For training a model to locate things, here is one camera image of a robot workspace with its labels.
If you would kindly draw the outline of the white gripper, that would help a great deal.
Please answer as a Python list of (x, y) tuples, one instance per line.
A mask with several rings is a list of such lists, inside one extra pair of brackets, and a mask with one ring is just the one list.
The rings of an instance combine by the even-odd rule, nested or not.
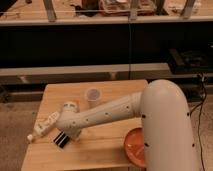
[[(50, 114), (44, 121), (36, 123), (34, 126), (35, 133), (39, 137), (46, 135), (49, 131), (53, 129), (59, 116), (60, 116), (59, 112), (54, 112)], [(29, 134), (27, 136), (27, 139), (29, 142), (33, 142), (35, 140), (35, 135)]]

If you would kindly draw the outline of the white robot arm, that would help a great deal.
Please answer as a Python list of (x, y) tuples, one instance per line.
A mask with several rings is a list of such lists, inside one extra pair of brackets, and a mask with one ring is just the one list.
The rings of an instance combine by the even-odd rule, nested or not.
[(131, 118), (142, 123), (148, 171), (199, 171), (186, 97), (177, 84), (164, 79), (82, 112), (76, 103), (67, 102), (60, 112), (37, 124), (27, 139), (33, 142), (53, 127), (75, 139), (84, 128)]

